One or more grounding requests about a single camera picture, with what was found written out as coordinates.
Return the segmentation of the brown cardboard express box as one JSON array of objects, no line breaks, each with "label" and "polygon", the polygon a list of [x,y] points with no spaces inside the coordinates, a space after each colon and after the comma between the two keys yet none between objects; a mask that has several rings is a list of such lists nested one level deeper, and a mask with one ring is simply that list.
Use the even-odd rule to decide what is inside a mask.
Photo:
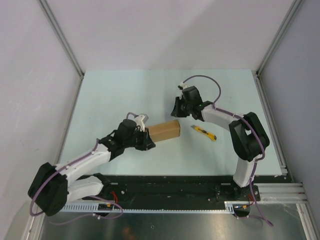
[{"label": "brown cardboard express box", "polygon": [[152,125],[148,127],[148,130],[154,143],[177,138],[181,134],[181,126],[178,120]]}]

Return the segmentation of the yellow utility knife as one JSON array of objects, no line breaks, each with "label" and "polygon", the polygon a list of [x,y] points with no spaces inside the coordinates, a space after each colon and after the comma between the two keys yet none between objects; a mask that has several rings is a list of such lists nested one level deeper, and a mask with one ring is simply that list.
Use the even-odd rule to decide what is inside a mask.
[{"label": "yellow utility knife", "polygon": [[198,133],[208,137],[211,141],[215,142],[217,140],[216,135],[214,135],[211,132],[206,131],[205,129],[197,126],[197,125],[191,125],[190,126],[192,129],[194,129],[195,131],[197,131]]}]

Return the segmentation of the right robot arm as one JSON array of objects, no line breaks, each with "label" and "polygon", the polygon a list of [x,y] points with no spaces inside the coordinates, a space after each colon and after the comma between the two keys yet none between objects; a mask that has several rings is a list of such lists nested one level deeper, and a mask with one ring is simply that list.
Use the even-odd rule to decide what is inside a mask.
[{"label": "right robot arm", "polygon": [[215,124],[230,133],[232,146],[238,156],[233,181],[236,185],[230,188],[231,196],[242,201],[249,194],[248,185],[253,182],[258,161],[263,160],[270,139],[254,112],[244,115],[231,113],[215,107],[210,101],[203,101],[195,86],[178,86],[181,95],[175,98],[171,116],[193,119]]}]

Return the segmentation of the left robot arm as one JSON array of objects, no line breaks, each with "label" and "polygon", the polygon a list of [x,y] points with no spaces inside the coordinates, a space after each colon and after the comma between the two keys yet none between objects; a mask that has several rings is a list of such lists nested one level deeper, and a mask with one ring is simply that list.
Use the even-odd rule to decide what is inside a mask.
[{"label": "left robot arm", "polygon": [[30,215],[39,215],[33,211],[34,205],[40,208],[41,214],[50,217],[75,200],[86,197],[107,199],[111,188],[100,177],[92,175],[83,179],[82,176],[119,157],[125,149],[148,151],[155,148],[149,129],[145,126],[147,120],[148,116],[143,113],[134,115],[133,119],[126,118],[117,129],[97,139],[94,147],[83,156],[65,164],[42,164],[27,192],[31,198]]}]

